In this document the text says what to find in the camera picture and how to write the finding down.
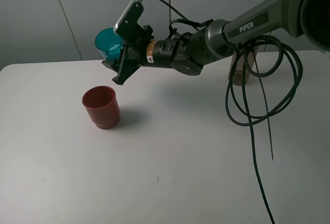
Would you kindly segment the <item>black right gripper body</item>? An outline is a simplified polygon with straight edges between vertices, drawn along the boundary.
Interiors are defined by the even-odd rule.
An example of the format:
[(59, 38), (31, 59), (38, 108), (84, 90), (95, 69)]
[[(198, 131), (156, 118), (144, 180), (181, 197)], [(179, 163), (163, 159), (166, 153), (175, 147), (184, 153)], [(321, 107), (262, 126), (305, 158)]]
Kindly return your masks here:
[(172, 68), (171, 63), (178, 48), (178, 39), (152, 40), (139, 52), (128, 52), (126, 59), (139, 67)]

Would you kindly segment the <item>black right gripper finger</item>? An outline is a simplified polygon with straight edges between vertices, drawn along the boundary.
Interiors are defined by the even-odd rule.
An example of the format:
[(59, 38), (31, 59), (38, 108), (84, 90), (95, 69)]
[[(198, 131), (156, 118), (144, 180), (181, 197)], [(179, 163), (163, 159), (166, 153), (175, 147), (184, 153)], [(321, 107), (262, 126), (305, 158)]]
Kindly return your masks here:
[(118, 58), (112, 61), (103, 60), (102, 65), (117, 73), (112, 79), (115, 84), (124, 84), (139, 69), (140, 55), (130, 46), (123, 46)]
[(143, 26), (143, 31), (144, 31), (144, 36), (146, 40), (153, 40), (154, 36), (153, 36), (153, 29), (150, 25), (144, 25)]

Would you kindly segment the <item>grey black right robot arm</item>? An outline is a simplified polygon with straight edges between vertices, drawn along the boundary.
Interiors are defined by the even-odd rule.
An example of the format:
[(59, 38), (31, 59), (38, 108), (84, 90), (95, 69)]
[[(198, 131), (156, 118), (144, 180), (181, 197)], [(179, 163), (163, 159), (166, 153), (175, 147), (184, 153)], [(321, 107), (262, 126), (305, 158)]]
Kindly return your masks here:
[(151, 26), (138, 24), (142, 1), (132, 0), (113, 28), (123, 40), (119, 55), (103, 60), (105, 67), (116, 72), (118, 85), (141, 67), (199, 75), (205, 65), (264, 40), (267, 33), (280, 28), (295, 38), (305, 35), (317, 47), (329, 50), (329, 0), (266, 0), (230, 22), (197, 23), (181, 16), (177, 22), (196, 32), (180, 34), (170, 28), (165, 40), (155, 40)]

